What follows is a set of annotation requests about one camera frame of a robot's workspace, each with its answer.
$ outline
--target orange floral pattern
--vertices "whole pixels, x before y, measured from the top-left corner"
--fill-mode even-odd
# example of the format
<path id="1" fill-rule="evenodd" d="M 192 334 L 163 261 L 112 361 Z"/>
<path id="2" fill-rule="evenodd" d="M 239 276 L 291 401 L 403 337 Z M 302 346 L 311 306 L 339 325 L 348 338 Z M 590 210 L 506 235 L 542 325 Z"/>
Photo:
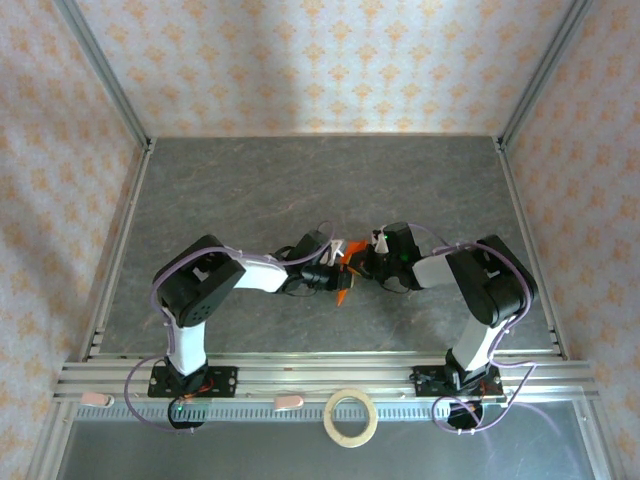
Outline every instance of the orange floral pattern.
<path id="1" fill-rule="evenodd" d="M 21 479 L 135 143 L 53 2 L 6 0 L 0 19 L 0 477 Z"/>
<path id="2" fill-rule="evenodd" d="M 396 3 L 80 0 L 147 132 L 204 137 L 499 134 L 571 2 Z"/>
<path id="3" fill-rule="evenodd" d="M 509 157 L 570 350 L 594 362 L 632 474 L 640 472 L 640 9 L 634 0 L 597 3 Z"/>

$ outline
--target metal frame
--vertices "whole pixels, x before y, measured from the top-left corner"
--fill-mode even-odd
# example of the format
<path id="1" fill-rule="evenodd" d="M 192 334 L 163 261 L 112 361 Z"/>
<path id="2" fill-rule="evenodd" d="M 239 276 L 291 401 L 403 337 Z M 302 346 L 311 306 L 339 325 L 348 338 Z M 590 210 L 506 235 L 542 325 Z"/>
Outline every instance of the metal frame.
<path id="1" fill-rule="evenodd" d="M 498 140 L 493 138 L 494 144 L 496 145 L 496 149 L 498 151 L 498 155 L 501 158 L 501 164 L 503 168 L 503 172 L 505 174 L 505 178 L 507 181 L 507 185 L 509 188 L 509 193 L 511 195 L 512 203 L 514 204 L 514 208 L 516 209 L 516 216 L 518 218 L 518 225 L 520 228 L 520 233 L 524 239 L 525 246 L 527 248 L 527 253 L 529 255 L 529 259 L 534 269 L 534 277 L 538 282 L 541 298 L 543 298 L 543 308 L 545 311 L 545 317 L 547 320 L 547 324 L 549 326 L 549 335 L 551 337 L 551 346 L 548 349 L 521 349 L 521 350 L 497 350 L 497 353 L 500 355 L 560 355 L 565 357 L 566 353 L 563 349 L 563 343 L 561 341 L 561 333 L 560 328 L 557 327 L 556 316 L 553 314 L 553 309 L 550 306 L 550 300 L 548 294 L 546 293 L 546 288 L 542 288 L 544 285 L 543 280 L 544 277 L 541 273 L 539 262 L 537 260 L 537 256 L 535 254 L 535 248 L 533 247 L 533 240 L 531 237 L 530 229 L 528 228 L 526 217 L 524 216 L 522 206 L 520 204 L 519 196 L 515 189 L 515 185 L 513 183 L 513 178 L 511 176 L 508 163 L 506 162 L 506 157 L 503 158 L 504 152 L 502 152 L 498 147 Z M 100 300 L 96 310 L 94 311 L 94 315 L 92 317 L 91 326 L 89 331 L 87 332 L 84 342 L 82 344 L 82 360 L 88 359 L 97 359 L 100 357 L 104 358 L 121 358 L 122 355 L 117 353 L 101 353 L 100 346 L 102 344 L 102 340 L 104 338 L 104 331 L 106 329 L 111 301 L 113 299 L 113 295 L 115 293 L 115 288 L 117 285 L 118 278 L 120 276 L 120 270 L 122 267 L 122 261 L 124 260 L 124 253 L 126 251 L 126 245 L 128 242 L 129 231 L 131 227 L 131 223 L 133 221 L 133 216 L 135 213 L 135 208 L 138 203 L 138 198 L 140 195 L 140 191 L 142 189 L 142 185 L 145 180 L 145 175 L 147 172 L 147 165 L 150 161 L 151 155 L 155 149 L 157 139 L 152 139 L 150 142 L 149 148 L 143 153 L 143 159 L 141 161 L 140 168 L 136 172 L 136 177 L 133 182 L 133 187 L 131 190 L 131 198 L 127 203 L 127 209 L 123 212 L 123 218 L 121 220 L 121 228 L 118 239 L 116 240 L 114 254 L 112 255 L 109 261 L 109 269 L 106 277 L 105 287 L 103 288 L 102 295 L 100 296 Z M 417 354 L 418 352 L 408 352 L 410 354 Z M 145 353 L 129 353 L 128 356 L 144 356 Z"/>
<path id="2" fill-rule="evenodd" d="M 129 231 L 131 230 L 131 224 L 133 222 L 133 215 L 138 204 L 138 198 L 140 197 L 140 191 L 142 189 L 142 182 L 147 171 L 147 165 L 149 159 L 156 146 L 156 139 L 153 138 L 149 141 L 149 145 L 142 151 L 140 159 L 138 160 L 138 167 L 135 173 L 133 184 L 129 191 L 129 197 L 127 198 L 125 208 L 122 212 L 122 218 L 118 225 L 118 237 L 115 240 L 114 248 L 111 252 L 111 256 L 108 260 L 108 270 L 105 276 L 105 281 L 101 289 L 100 298 L 96 303 L 96 306 L 91 315 L 91 320 L 85 336 L 82 341 L 82 347 L 80 350 L 80 360 L 87 360 L 95 351 L 94 345 L 96 342 L 102 342 L 102 334 L 104 333 L 104 327 L 106 318 L 109 315 L 111 309 L 111 301 L 115 293 L 115 287 L 120 278 L 120 267 L 124 260 L 124 254 L 127 248 L 127 241 L 129 238 Z"/>
<path id="3" fill-rule="evenodd" d="M 502 357 L 505 361 L 522 358 Z M 29 479 L 55 478 L 61 466 L 64 449 L 73 421 L 130 419 L 122 404 L 113 411 L 79 407 L 80 395 L 88 391 L 111 394 L 122 400 L 124 380 L 137 363 L 136 358 L 92 360 L 66 363 L 55 389 L 52 409 L 45 432 L 29 470 Z M 604 422 L 597 386 L 587 362 L 565 361 L 541 356 L 540 366 L 523 388 L 517 401 L 521 403 L 570 401 L 574 405 L 591 468 L 598 479 L 624 478 L 621 463 Z M 355 387 L 365 391 L 376 402 L 384 419 L 390 421 L 429 421 L 428 399 L 416 399 L 409 380 L 411 366 L 443 363 L 442 357 L 415 354 L 237 354 L 209 356 L 212 365 L 233 364 L 240 367 L 238 390 L 234 399 L 208 399 L 195 405 L 192 415 L 200 420 L 233 421 L 318 421 L 318 406 L 336 390 Z M 151 365 L 134 375 L 131 394 L 145 416 L 162 418 L 168 399 L 146 396 Z M 502 383 L 511 395 L 522 381 L 525 368 L 504 370 Z M 309 403 L 308 412 L 274 414 L 267 408 L 275 395 L 301 394 Z"/>
<path id="4" fill-rule="evenodd" d="M 626 478 L 599 398 L 574 400 L 580 433 L 596 478 Z"/>
<path id="5" fill-rule="evenodd" d="M 80 43 L 87 59 L 91 62 L 93 70 L 100 80 L 102 80 L 131 135 L 140 147 L 146 147 L 149 143 L 149 137 L 145 133 L 144 127 L 142 123 L 140 123 L 136 112 L 129 103 L 120 82 L 118 82 L 118 77 L 116 77 L 113 70 L 111 70 L 109 61 L 100 48 L 96 37 L 93 35 L 80 7 L 75 0 L 54 0 L 54 2 L 78 40 L 78 43 Z"/>
<path id="6" fill-rule="evenodd" d="M 54 0 L 72 32 L 81 44 L 96 74 L 102 80 L 114 104 L 136 141 L 144 148 L 135 173 L 130 198 L 120 220 L 119 236 L 109 259 L 108 274 L 100 300 L 86 332 L 82 362 L 66 363 L 43 432 L 29 468 L 28 479 L 55 478 L 59 471 L 71 426 L 79 411 L 79 398 L 84 392 L 99 390 L 120 400 L 126 375 L 137 363 L 137 355 L 120 356 L 100 354 L 100 344 L 108 318 L 110 303 L 118 281 L 127 239 L 135 207 L 144 181 L 146 168 L 153 153 L 155 140 L 149 140 L 133 107 L 111 70 L 95 36 L 91 32 L 75 0 Z M 541 290 L 542 304 L 549 324 L 552 341 L 564 360 L 547 350 L 501 351 L 502 359 L 516 361 L 517 355 L 535 359 L 540 367 L 535 371 L 518 397 L 519 402 L 571 401 L 580 423 L 585 446 L 594 474 L 597 478 L 624 478 L 620 457 L 613 436 L 605 421 L 591 369 L 586 362 L 568 361 L 562 326 L 557 308 L 544 283 L 544 272 L 536 253 L 531 228 L 522 209 L 507 158 L 508 147 L 534 107 L 544 86 L 555 70 L 559 59 L 592 0 L 574 0 L 541 59 L 531 81 L 527 85 L 516 109 L 499 138 L 496 149 L 505 174 L 533 274 Z M 325 402 L 335 390 L 357 387 L 367 392 L 380 405 L 415 404 L 413 385 L 409 381 L 410 367 L 418 364 L 441 364 L 443 357 L 430 357 L 416 352 L 408 353 L 336 353 L 336 354 L 238 354 L 210 355 L 211 365 L 232 364 L 240 367 L 236 399 L 218 399 L 215 402 L 226 408 L 245 405 L 261 405 L 271 402 L 274 395 L 285 393 L 304 394 L 309 402 Z M 166 400 L 146 397 L 146 384 L 151 365 L 146 365 L 134 375 L 131 393 L 138 405 L 149 404 L 157 409 Z M 505 393 L 511 394 L 519 385 L 526 369 L 504 371 L 502 376 Z"/>
<path id="7" fill-rule="evenodd" d="M 549 291 L 547 290 L 546 275 L 544 274 L 542 264 L 540 263 L 540 259 L 538 257 L 538 249 L 535 240 L 533 239 L 533 235 L 531 234 L 531 226 L 529 225 L 529 220 L 527 219 L 527 216 L 524 213 L 524 208 L 522 207 L 520 194 L 513 178 L 513 173 L 511 171 L 511 165 L 509 164 L 507 152 L 502 148 L 500 140 L 498 138 L 494 137 L 493 143 L 496 147 L 496 152 L 498 154 L 498 158 L 500 159 L 500 165 L 502 166 L 502 170 L 507 181 L 507 187 L 509 188 L 511 201 L 516 211 L 516 217 L 518 218 L 520 231 L 522 232 L 522 238 L 524 239 L 524 244 L 527 249 L 527 253 L 529 254 L 529 259 L 531 260 L 533 276 L 538 284 L 538 290 L 540 292 L 540 302 L 542 303 L 545 318 L 547 319 L 547 324 L 549 325 L 549 334 L 551 335 L 551 341 L 552 343 L 557 345 L 560 355 L 562 355 L 562 357 L 565 359 L 569 359 L 569 351 L 566 348 L 567 344 L 564 340 L 564 328 L 558 315 L 558 309 L 555 305 L 555 302 L 553 301 L 553 297 L 549 295 Z"/>
<path id="8" fill-rule="evenodd" d="M 57 477 L 77 411 L 77 403 L 54 401 L 51 404 L 27 471 L 27 480 L 50 480 Z"/>
<path id="9" fill-rule="evenodd" d="M 498 139 L 498 143 L 503 150 L 508 149 L 509 145 L 514 143 L 520 128 L 522 128 L 524 121 L 535 106 L 571 39 L 582 25 L 582 20 L 592 3 L 593 0 L 574 0 L 569 7 L 565 17 L 560 22 L 560 28 L 547 47 L 518 105 L 511 114 L 504 132 Z"/>
<path id="10" fill-rule="evenodd" d="M 524 357 L 503 356 L 504 361 L 521 361 Z M 235 354 L 209 355 L 209 365 L 234 365 L 240 368 L 236 399 L 216 399 L 216 402 L 272 400 L 274 396 L 297 393 L 310 402 L 324 402 L 341 388 L 358 388 L 375 401 L 415 400 L 413 383 L 409 380 L 415 365 L 442 365 L 444 356 L 434 357 L 403 353 L 352 354 Z M 587 362 L 567 362 L 553 356 L 536 359 L 539 366 L 518 397 L 520 401 L 540 402 L 597 397 L 591 368 Z M 92 360 L 66 363 L 54 390 L 61 402 L 77 402 L 85 392 L 98 390 L 123 398 L 124 381 L 136 358 Z M 145 402 L 166 402 L 150 399 L 146 392 L 151 363 L 141 367 L 129 387 L 131 395 Z M 501 372 L 505 393 L 512 393 L 520 384 L 528 367 L 505 369 Z"/>

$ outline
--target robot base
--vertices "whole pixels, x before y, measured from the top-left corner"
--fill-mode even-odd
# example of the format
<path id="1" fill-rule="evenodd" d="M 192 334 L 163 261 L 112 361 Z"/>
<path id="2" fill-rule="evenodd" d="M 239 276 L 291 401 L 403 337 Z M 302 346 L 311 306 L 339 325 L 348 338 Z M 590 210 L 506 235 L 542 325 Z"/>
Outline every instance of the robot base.
<path id="1" fill-rule="evenodd" d="M 470 397 L 504 397 L 500 371 L 493 365 L 487 373 L 473 381 L 456 388 L 450 383 L 450 375 L 445 365 L 419 365 L 413 367 L 409 377 L 413 382 L 416 397 L 470 396 Z"/>
<path id="2" fill-rule="evenodd" d="M 176 398 L 189 394 L 198 398 L 233 398 L 237 385 L 237 367 L 203 365 L 185 377 L 165 359 L 165 365 L 153 367 L 147 395 L 150 398 Z"/>

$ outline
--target glass panel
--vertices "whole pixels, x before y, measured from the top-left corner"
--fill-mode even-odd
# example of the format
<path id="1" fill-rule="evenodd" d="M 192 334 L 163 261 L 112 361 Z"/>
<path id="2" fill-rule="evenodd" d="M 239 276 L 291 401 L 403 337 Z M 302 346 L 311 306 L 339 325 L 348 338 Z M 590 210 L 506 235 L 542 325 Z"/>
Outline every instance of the glass panel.
<path id="1" fill-rule="evenodd" d="M 355 449 L 334 444 L 321 421 L 210 422 L 193 436 L 177 436 L 122 418 L 79 419 L 58 476 L 78 478 L 594 477 L 573 405 L 555 402 L 517 404 L 498 426 L 473 437 L 446 434 L 431 422 L 382 421 Z"/>

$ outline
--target wire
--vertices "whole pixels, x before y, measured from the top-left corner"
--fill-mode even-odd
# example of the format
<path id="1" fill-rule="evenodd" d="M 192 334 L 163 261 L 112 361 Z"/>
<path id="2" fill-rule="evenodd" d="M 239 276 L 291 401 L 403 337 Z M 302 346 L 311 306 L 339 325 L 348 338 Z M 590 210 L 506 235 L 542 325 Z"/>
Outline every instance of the wire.
<path id="1" fill-rule="evenodd" d="M 524 295 L 525 295 L 525 305 L 524 305 L 524 307 L 512 319 L 507 320 L 504 323 L 504 325 L 500 329 L 500 332 L 498 333 L 498 335 L 496 335 L 496 337 L 494 338 L 493 342 L 491 342 L 491 345 L 489 346 L 489 350 L 487 351 L 487 357 L 489 359 L 489 363 L 491 363 L 492 365 L 495 365 L 496 367 L 500 367 L 500 368 L 517 368 L 517 367 L 524 367 L 524 366 L 530 367 L 529 370 L 527 371 L 527 373 L 522 378 L 522 382 L 520 383 L 518 388 L 516 388 L 515 392 L 513 392 L 513 395 L 511 396 L 511 398 L 507 402 L 506 408 L 500 413 L 500 415 L 498 415 L 498 417 L 496 419 L 494 419 L 493 421 L 489 422 L 486 425 L 480 425 L 480 421 L 478 421 L 478 418 L 473 414 L 473 412 L 464 404 L 464 402 L 460 398 L 454 397 L 454 396 L 443 396 L 443 397 L 439 397 L 438 399 L 436 399 L 436 401 L 431 406 L 431 413 L 432 413 L 432 418 L 434 419 L 433 420 L 434 423 L 436 424 L 436 426 L 440 430 L 443 430 L 443 431 L 448 432 L 448 433 L 455 433 L 455 434 L 458 434 L 458 435 L 461 435 L 463 433 L 464 434 L 473 435 L 476 432 L 483 432 L 485 430 L 488 430 L 489 428 L 493 427 L 498 422 L 500 422 L 500 420 L 502 420 L 504 418 L 504 416 L 511 409 L 511 406 L 513 405 L 513 402 L 515 401 L 516 397 L 518 396 L 518 394 L 520 393 L 520 391 L 524 387 L 525 383 L 527 383 L 527 380 L 529 380 L 529 377 L 531 377 L 531 375 L 533 374 L 533 372 L 536 369 L 536 367 L 538 366 L 538 364 L 533 362 L 533 361 L 524 361 L 524 362 L 517 362 L 517 363 L 502 363 L 502 362 L 498 362 L 497 360 L 494 360 L 494 358 L 493 358 L 494 354 L 495 354 L 495 351 L 498 348 L 498 345 L 500 344 L 500 342 L 502 341 L 504 336 L 509 332 L 509 330 L 514 328 L 525 317 L 525 315 L 527 313 L 529 313 L 529 310 L 531 309 L 531 303 L 532 303 L 531 290 L 529 289 L 529 285 L 527 284 L 527 281 L 525 280 L 524 276 L 522 275 L 522 273 L 520 273 L 520 271 L 513 264 L 513 262 L 511 262 L 503 254 L 501 254 L 497 250 L 495 250 L 495 249 L 493 249 L 493 248 L 491 248 L 491 247 L 489 247 L 487 245 L 483 245 L 483 244 L 477 243 L 477 242 L 462 243 L 462 244 L 458 244 L 456 246 L 452 246 L 452 247 L 444 248 L 444 249 L 439 248 L 439 249 L 437 249 L 437 253 L 434 253 L 434 254 L 446 255 L 447 253 L 451 253 L 451 252 L 454 252 L 454 251 L 457 251 L 457 250 L 460 250 L 460 249 L 463 249 L 463 248 L 479 248 L 480 250 L 484 250 L 485 252 L 495 256 L 509 270 L 511 270 L 513 272 L 513 274 L 515 275 L 516 279 L 518 280 L 518 283 L 520 283 L 520 286 L 522 287 L 522 290 L 523 290 Z M 474 417 L 474 420 L 476 420 L 476 425 L 478 425 L 477 428 L 471 428 L 471 429 L 468 429 L 468 430 L 453 429 L 453 428 L 445 427 L 444 425 L 442 425 L 442 423 L 438 422 L 437 419 L 435 418 L 436 406 L 441 401 L 447 400 L 447 399 L 453 400 L 455 403 L 458 403 L 458 404 L 462 405 L 464 408 L 466 408 L 467 411 Z"/>
<path id="2" fill-rule="evenodd" d="M 427 232 L 431 235 L 433 235 L 434 237 L 436 237 L 438 240 L 440 240 L 440 242 L 445 245 L 445 246 L 449 246 L 449 244 L 447 243 L 447 241 L 442 238 L 440 235 L 438 235 L 435 231 L 433 231 L 431 228 L 429 227 L 423 227 L 422 225 L 417 225 L 415 223 L 409 223 L 407 224 L 409 225 L 410 228 L 416 229 L 416 230 L 422 230 L 423 232 Z"/>
<path id="3" fill-rule="evenodd" d="M 182 267 L 184 267 L 185 265 L 187 265 L 188 263 L 204 256 L 204 255 L 208 255 L 210 253 L 226 253 L 227 255 L 231 256 L 232 258 L 251 258 L 254 260 L 258 260 L 261 262 L 266 262 L 266 263 L 274 263 L 276 265 L 280 265 L 282 267 L 285 266 L 290 266 L 290 265 L 297 265 L 300 263 L 305 263 L 315 257 L 317 257 L 318 255 L 322 255 L 324 253 L 324 251 L 331 245 L 331 241 L 333 240 L 333 236 L 335 234 L 335 228 L 332 222 L 330 222 L 329 220 L 325 220 L 323 222 L 321 222 L 318 225 L 318 230 L 320 229 L 320 227 L 322 227 L 325 224 L 329 224 L 331 226 L 331 233 L 329 234 L 329 239 L 315 252 L 296 259 L 296 260 L 291 260 L 291 261 L 278 261 L 273 259 L 272 257 L 266 256 L 266 255 L 255 255 L 255 254 L 243 254 L 242 251 L 240 250 L 234 250 L 233 248 L 229 248 L 229 247 L 208 247 L 208 248 L 203 248 L 200 249 L 196 252 L 193 252 L 190 255 L 187 255 L 184 258 L 181 258 L 179 261 L 177 261 L 175 264 L 171 265 L 169 268 L 167 268 L 167 270 L 165 270 L 164 272 L 162 272 L 162 274 L 156 279 L 155 282 L 153 282 L 153 285 L 151 286 L 151 296 L 150 296 L 150 300 L 151 300 L 151 307 L 158 313 L 160 313 L 161 315 L 163 315 L 166 318 L 166 322 L 164 323 L 165 327 L 167 328 L 167 338 L 168 338 L 168 342 L 169 342 L 169 346 L 167 349 L 167 353 L 166 355 L 171 355 L 175 352 L 175 333 L 173 331 L 173 324 L 172 324 L 172 320 L 169 317 L 169 315 L 167 314 L 167 312 L 165 312 L 162 308 L 162 306 L 160 305 L 160 303 L 158 303 L 158 289 L 160 288 L 160 286 L 174 273 L 176 273 L 178 270 L 180 270 Z M 137 418 L 140 422 L 142 422 L 143 424 L 153 427 L 157 430 L 161 430 L 163 432 L 168 432 L 168 433 L 184 433 L 181 432 L 179 430 L 173 430 L 167 427 L 163 427 L 161 425 L 157 425 L 149 420 L 147 420 L 146 418 L 144 418 L 142 415 L 140 415 L 135 408 L 133 408 L 133 404 L 131 403 L 131 399 L 129 397 L 129 386 L 131 383 L 131 379 L 133 378 L 133 374 L 145 363 L 150 362 L 152 360 L 160 360 L 163 359 L 165 357 L 165 354 L 160 354 L 160 355 L 153 355 L 151 357 L 147 357 L 143 360 L 141 360 L 140 362 L 138 362 L 138 364 L 136 364 L 131 371 L 129 372 L 129 375 L 127 376 L 127 379 L 124 383 L 124 401 L 125 404 L 127 405 L 127 408 L 129 409 L 129 411 L 131 412 L 131 414 Z"/>
<path id="4" fill-rule="evenodd" d="M 184 399 L 195 398 L 198 396 L 198 394 L 205 393 L 213 389 L 213 386 L 214 386 L 213 379 L 211 379 L 209 380 L 209 383 L 207 385 L 203 385 L 202 387 L 200 387 L 196 393 L 186 393 L 182 396 L 182 398 Z"/>
<path id="5" fill-rule="evenodd" d="M 135 408 L 133 408 L 133 404 L 131 403 L 131 399 L 129 398 L 129 386 L 131 384 L 131 379 L 133 378 L 133 374 L 136 371 L 138 371 L 138 369 L 142 367 L 142 365 L 144 365 L 145 363 L 151 362 L 153 360 L 161 360 L 163 358 L 164 358 L 164 354 L 153 355 L 151 357 L 143 358 L 131 369 L 131 371 L 129 372 L 129 375 L 127 375 L 127 379 L 124 381 L 124 403 L 127 405 L 127 408 L 131 412 L 131 415 L 133 415 L 136 419 L 138 419 L 144 425 L 151 428 L 155 428 L 156 430 L 159 430 L 164 433 L 175 433 L 177 435 L 181 435 L 181 434 L 184 435 L 185 433 L 187 433 L 186 431 L 174 430 L 173 428 L 163 427 L 162 425 L 158 425 L 157 423 L 153 423 L 152 421 L 144 418 L 142 415 L 140 415 L 140 413 Z"/>
<path id="6" fill-rule="evenodd" d="M 549 425 L 549 427 L 551 427 L 551 430 L 553 430 L 553 432 L 558 437 L 562 438 L 562 432 L 560 431 L 560 428 L 558 427 L 556 422 L 554 422 L 553 419 L 549 416 L 549 414 L 547 414 L 546 412 L 540 410 L 535 405 L 531 405 L 529 403 L 517 403 L 516 405 L 518 407 L 524 407 L 524 408 L 526 408 L 528 410 L 531 410 L 531 411 L 535 412 L 536 414 L 540 415 L 544 419 L 544 421 L 547 422 L 547 425 Z M 564 450 L 566 452 L 566 455 L 567 455 L 568 458 L 571 459 L 571 463 L 573 465 L 574 470 L 579 472 L 580 468 L 578 467 L 578 460 L 576 459 L 575 454 L 573 453 L 571 448 L 569 448 L 568 442 L 563 442 L 563 443 L 564 443 Z"/>

